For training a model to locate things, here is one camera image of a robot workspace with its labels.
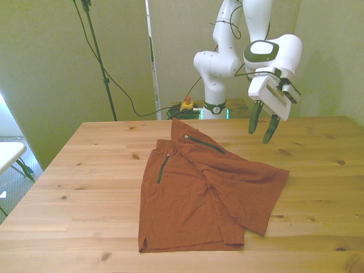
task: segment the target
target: wood grain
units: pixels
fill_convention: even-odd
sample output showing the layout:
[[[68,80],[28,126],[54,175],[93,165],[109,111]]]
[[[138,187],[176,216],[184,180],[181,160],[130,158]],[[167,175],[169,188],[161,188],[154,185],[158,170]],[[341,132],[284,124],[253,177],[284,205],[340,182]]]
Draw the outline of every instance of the wood grain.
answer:
[[[83,123],[0,226],[0,272],[364,272],[364,131],[345,117],[184,121],[290,171],[243,251],[138,253],[140,185],[171,121]]]

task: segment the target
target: light stand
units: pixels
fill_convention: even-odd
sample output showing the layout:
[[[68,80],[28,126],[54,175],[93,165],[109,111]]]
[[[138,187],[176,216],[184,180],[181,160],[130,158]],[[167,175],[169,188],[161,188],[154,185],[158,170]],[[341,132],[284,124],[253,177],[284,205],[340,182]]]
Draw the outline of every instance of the light stand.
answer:
[[[110,93],[110,89],[109,89],[110,80],[108,78],[106,78],[106,75],[105,75],[105,69],[104,69],[104,66],[102,65],[100,52],[98,50],[97,41],[96,41],[95,33],[93,31],[92,22],[91,22],[91,18],[90,18],[90,14],[89,14],[89,11],[90,11],[89,6],[91,6],[91,0],[81,0],[81,2],[82,2],[82,7],[84,8],[84,11],[86,12],[87,20],[89,21],[93,42],[95,44],[95,48],[96,48],[96,52],[97,52],[98,62],[100,63],[101,72],[104,77],[104,84],[106,87],[107,96],[109,97],[110,106],[111,106],[111,110],[113,112],[114,120],[118,121],[117,117],[116,117],[115,109],[114,109],[113,99],[111,98],[111,93]]]

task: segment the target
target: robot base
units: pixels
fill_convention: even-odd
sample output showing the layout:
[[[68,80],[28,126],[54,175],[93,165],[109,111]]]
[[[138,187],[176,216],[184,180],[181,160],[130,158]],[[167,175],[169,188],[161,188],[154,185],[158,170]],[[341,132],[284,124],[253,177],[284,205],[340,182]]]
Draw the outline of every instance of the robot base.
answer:
[[[201,119],[228,119],[227,110],[227,108],[224,108],[221,113],[213,114],[210,110],[203,108],[200,116]]]

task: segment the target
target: shorts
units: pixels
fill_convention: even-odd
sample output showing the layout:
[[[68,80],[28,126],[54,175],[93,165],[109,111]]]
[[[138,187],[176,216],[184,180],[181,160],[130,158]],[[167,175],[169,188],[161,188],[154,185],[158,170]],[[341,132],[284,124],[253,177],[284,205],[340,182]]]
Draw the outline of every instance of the shorts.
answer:
[[[289,172],[232,154],[174,118],[142,181],[139,252],[240,250],[264,235]]]

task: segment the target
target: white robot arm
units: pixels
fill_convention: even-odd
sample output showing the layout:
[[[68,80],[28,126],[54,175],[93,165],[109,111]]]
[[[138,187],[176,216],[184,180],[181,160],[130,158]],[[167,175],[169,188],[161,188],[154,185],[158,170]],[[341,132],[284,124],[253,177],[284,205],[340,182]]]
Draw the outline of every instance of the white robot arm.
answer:
[[[213,33],[218,52],[196,54],[195,68],[205,85],[204,118],[226,118],[225,87],[220,77],[234,77],[241,61],[234,49],[231,28],[239,26],[243,6],[251,43],[244,51],[244,63],[252,79],[248,94],[255,103],[249,125],[253,133],[261,109],[272,115],[263,142],[272,137],[280,119],[286,121],[291,103],[297,103],[299,92],[292,86],[295,69],[302,52],[302,43],[295,35],[265,40],[270,23],[272,0],[224,0]]]

